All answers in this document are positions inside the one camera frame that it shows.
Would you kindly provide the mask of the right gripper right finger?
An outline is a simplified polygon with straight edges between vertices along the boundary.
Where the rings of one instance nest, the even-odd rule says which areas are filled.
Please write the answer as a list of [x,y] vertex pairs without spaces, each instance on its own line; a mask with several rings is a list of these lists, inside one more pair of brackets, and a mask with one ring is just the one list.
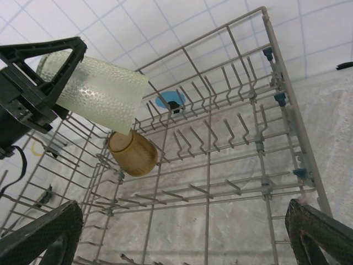
[[285,226],[297,264],[352,264],[352,229],[310,205],[291,199]]

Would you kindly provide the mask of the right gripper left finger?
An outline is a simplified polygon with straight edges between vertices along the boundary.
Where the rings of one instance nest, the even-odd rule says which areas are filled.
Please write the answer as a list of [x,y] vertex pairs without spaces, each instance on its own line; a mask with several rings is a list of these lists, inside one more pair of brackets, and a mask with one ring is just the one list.
[[83,213],[69,201],[1,239],[1,264],[72,264]]

